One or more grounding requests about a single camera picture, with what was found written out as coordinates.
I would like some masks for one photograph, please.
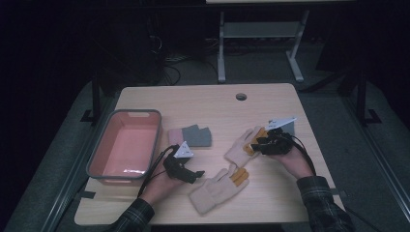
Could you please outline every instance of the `plaid sleeve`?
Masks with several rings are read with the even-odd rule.
[[[324,177],[305,177],[297,184],[307,207],[312,231],[355,231],[350,216],[335,204]]]
[[[143,231],[153,216],[151,205],[137,198],[106,231]]]

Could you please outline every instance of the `person's left hand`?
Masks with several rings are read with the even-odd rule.
[[[144,192],[139,198],[145,200],[151,206],[166,198],[174,189],[182,185],[184,182],[179,179],[171,179],[163,167],[163,160],[158,164],[152,177],[151,182],[146,186]]]

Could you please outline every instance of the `beige glove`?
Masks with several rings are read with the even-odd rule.
[[[260,152],[254,152],[250,143],[256,144],[256,138],[268,136],[264,128],[255,127],[253,130],[249,129],[241,137],[239,137],[224,157],[235,163],[238,167],[243,167],[250,159],[257,157]]]
[[[249,184],[248,172],[245,168],[239,168],[230,164],[229,170],[223,168],[217,176],[207,179],[205,183],[190,193],[190,201],[195,210],[204,215],[217,205],[233,197]]]

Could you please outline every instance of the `tag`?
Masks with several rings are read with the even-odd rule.
[[[193,157],[193,152],[190,150],[190,147],[187,144],[187,141],[184,141],[178,151],[175,153],[174,158],[191,158]]]
[[[266,131],[280,128],[286,124],[292,123],[296,120],[296,117],[284,118],[284,119],[273,119],[269,122],[269,125],[265,127]]]

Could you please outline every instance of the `shirt cuff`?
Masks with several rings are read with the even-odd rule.
[[[130,208],[134,208],[139,211],[143,216],[145,216],[147,221],[150,221],[155,214],[153,207],[141,198],[136,198],[130,205]]]
[[[310,176],[299,179],[297,182],[304,203],[318,198],[327,198],[333,202],[333,196],[326,178]]]

